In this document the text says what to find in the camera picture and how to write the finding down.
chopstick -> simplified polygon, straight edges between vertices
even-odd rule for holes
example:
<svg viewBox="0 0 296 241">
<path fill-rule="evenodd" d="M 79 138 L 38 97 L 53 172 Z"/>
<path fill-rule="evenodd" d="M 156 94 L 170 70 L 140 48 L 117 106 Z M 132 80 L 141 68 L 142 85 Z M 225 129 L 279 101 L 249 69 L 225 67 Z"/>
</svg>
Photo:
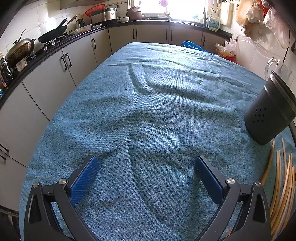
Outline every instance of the chopstick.
<svg viewBox="0 0 296 241">
<path fill-rule="evenodd" d="M 269 209 L 270 217 L 274 217 L 275 210 L 277 209 L 277 205 L 279 202 L 279 192 L 281 188 L 281 157 L 280 157 L 280 151 L 276 152 L 276 183 L 274 185 L 274 193 Z"/>
<path fill-rule="evenodd" d="M 262 175 L 262 178 L 261 178 L 261 184 L 263 186 L 265 184 L 266 178 L 267 178 L 268 173 L 269 173 L 269 169 L 270 169 L 270 165 L 271 165 L 271 162 L 272 162 L 272 158 L 274 157 L 274 144 L 275 144 L 275 141 L 273 141 L 273 143 L 272 143 L 272 147 L 271 147 L 271 150 L 270 150 L 268 161 L 267 161 L 265 170 L 264 170 L 263 175 Z"/>
<path fill-rule="evenodd" d="M 279 201 L 279 205 L 275 210 L 275 214 L 274 216 L 271 218 L 271 234 L 275 234 L 275 230 L 277 229 L 279 223 L 280 223 L 280 219 L 282 216 L 282 212 L 285 208 L 285 205 L 287 203 L 287 198 L 289 195 L 289 186 L 290 183 L 292 181 L 292 158 L 293 158 L 293 154 L 291 153 L 289 156 L 289 163 L 288 163 L 288 169 L 287 169 L 287 176 L 285 179 L 285 183 L 284 183 L 284 188 L 283 188 L 283 192 L 281 194 L 281 199 Z"/>
<path fill-rule="evenodd" d="M 288 192 L 287 192 L 288 200 L 290 200 L 290 197 L 291 197 L 291 190 L 292 190 L 293 179 L 294 179 L 294 174 L 293 174 L 292 170 L 294 170 L 294 168 L 292 168 L 292 166 L 291 166 L 289 172 L 287 172 L 287 176 L 289 177 L 289 180 L 288 180 Z M 273 231 L 273 228 L 271 230 L 271 233 L 272 233 L 272 239 L 271 240 L 272 241 L 275 240 L 275 238 L 277 237 L 277 233 L 278 233 L 278 231 L 280 230 L 280 228 L 281 228 L 281 226 L 283 224 L 284 218 L 285 218 L 285 216 L 287 214 L 287 211 L 288 211 L 288 206 L 289 206 L 289 203 L 285 202 L 284 203 L 284 211 L 283 211 L 283 213 L 280 212 L 278 214 L 278 218 L 277 218 L 278 221 L 276 221 L 274 226 L 273 226 L 274 231 Z"/>
<path fill-rule="evenodd" d="M 286 178 L 286 175 L 287 175 L 287 157 L 286 157 L 286 149 L 285 149 L 284 139 L 282 139 L 282 143 L 283 143 L 283 154 L 284 154 L 284 178 Z"/>
<path fill-rule="evenodd" d="M 295 167 L 293 167 L 293 180 L 292 180 L 292 190 L 291 190 L 291 198 L 289 201 L 289 209 L 288 209 L 288 213 L 286 215 L 286 220 L 281 228 L 281 232 L 284 230 L 284 228 L 287 226 L 290 216 L 291 216 L 291 212 L 292 212 L 292 208 L 293 208 L 293 204 L 294 204 L 294 198 L 295 198 L 295 179 L 296 179 L 296 173 L 295 173 Z"/>
</svg>

blue tablecloth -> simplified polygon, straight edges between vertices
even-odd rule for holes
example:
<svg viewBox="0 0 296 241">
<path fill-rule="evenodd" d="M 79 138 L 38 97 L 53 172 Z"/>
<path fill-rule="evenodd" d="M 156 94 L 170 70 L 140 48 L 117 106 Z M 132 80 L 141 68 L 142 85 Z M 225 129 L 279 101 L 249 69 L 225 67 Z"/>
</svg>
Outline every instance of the blue tablecloth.
<svg viewBox="0 0 296 241">
<path fill-rule="evenodd" d="M 95 155 L 99 171 L 77 209 L 100 240 L 194 240 L 217 209 L 194 173 L 197 156 L 240 183 L 262 176 L 271 143 L 252 140 L 244 112 L 264 83 L 209 53 L 123 47 L 77 87 L 46 128 L 22 187 L 21 233 L 31 185 L 67 178 Z M 276 138 L 276 150 L 281 138 L 296 156 L 289 128 Z M 264 187 L 269 202 L 275 169 L 274 158 Z M 69 234 L 59 212 L 57 218 Z"/>
</svg>

frying pan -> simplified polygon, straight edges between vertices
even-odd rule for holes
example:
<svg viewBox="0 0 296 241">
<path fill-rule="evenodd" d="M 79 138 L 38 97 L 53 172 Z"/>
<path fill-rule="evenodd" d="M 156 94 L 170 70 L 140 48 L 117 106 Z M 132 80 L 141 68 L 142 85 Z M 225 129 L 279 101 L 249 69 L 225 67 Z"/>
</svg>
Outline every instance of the frying pan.
<svg viewBox="0 0 296 241">
<path fill-rule="evenodd" d="M 66 21 L 67 19 L 65 18 L 57 28 L 41 35 L 39 38 L 38 38 L 38 41 L 41 42 L 41 43 L 47 43 L 53 39 L 56 39 L 57 37 L 61 36 L 67 29 L 67 26 L 69 25 L 69 23 L 71 23 L 77 16 L 75 15 L 66 25 L 62 26 Z"/>
</svg>

blue plastic bag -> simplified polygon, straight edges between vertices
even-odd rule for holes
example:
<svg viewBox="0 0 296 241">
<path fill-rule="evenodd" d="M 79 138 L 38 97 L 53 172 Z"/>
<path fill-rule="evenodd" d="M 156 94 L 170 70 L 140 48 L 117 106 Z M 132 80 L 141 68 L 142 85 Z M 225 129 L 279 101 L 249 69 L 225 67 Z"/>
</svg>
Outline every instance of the blue plastic bag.
<svg viewBox="0 0 296 241">
<path fill-rule="evenodd" d="M 199 45 L 192 43 L 190 41 L 184 41 L 183 43 L 181 43 L 180 45 L 181 47 L 185 47 L 185 48 L 190 48 L 190 49 L 196 49 L 196 50 L 200 50 L 202 52 L 206 52 L 206 53 L 210 53 L 209 51 L 204 50 L 202 47 L 200 47 Z"/>
</svg>

rice cooker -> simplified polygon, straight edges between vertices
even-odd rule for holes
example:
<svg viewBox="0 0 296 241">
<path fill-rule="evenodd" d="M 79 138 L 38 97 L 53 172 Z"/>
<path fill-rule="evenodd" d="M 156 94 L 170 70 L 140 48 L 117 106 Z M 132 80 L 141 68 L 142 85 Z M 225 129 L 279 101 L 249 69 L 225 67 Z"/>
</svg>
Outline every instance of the rice cooker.
<svg viewBox="0 0 296 241">
<path fill-rule="evenodd" d="M 91 23 L 107 25 L 113 22 L 117 22 L 116 8 L 104 8 L 91 13 Z"/>
</svg>

